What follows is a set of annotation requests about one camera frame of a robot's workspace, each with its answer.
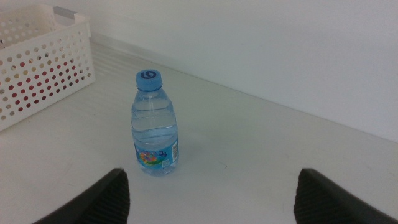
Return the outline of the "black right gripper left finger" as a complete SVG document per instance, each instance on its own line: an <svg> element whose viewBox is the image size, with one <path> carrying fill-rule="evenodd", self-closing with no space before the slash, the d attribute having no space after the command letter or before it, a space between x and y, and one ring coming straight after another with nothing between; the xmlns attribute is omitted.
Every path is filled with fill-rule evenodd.
<svg viewBox="0 0 398 224"><path fill-rule="evenodd" d="M37 223L126 224L129 211L128 177L124 169L116 168L65 205L37 220Z"/></svg>

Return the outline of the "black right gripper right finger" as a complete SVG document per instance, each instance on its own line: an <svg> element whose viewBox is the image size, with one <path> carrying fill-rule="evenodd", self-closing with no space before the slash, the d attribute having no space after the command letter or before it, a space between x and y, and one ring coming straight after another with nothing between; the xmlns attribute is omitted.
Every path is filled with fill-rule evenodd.
<svg viewBox="0 0 398 224"><path fill-rule="evenodd" d="M357 198L311 168L304 168L300 171L294 216L299 224L397 224L397 219Z"/></svg>

